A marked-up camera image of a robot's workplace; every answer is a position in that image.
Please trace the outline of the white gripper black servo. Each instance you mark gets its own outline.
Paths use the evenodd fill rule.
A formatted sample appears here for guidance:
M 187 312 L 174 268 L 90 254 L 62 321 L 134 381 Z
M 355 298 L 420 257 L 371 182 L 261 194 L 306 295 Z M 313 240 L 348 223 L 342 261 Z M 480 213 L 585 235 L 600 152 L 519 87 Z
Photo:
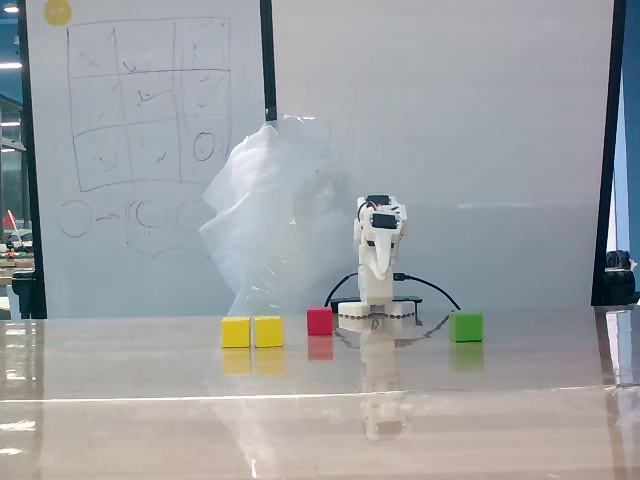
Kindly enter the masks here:
M 354 244 L 367 246 L 367 266 L 377 279 L 385 279 L 397 263 L 405 234 L 404 211 L 364 211 L 354 222 Z

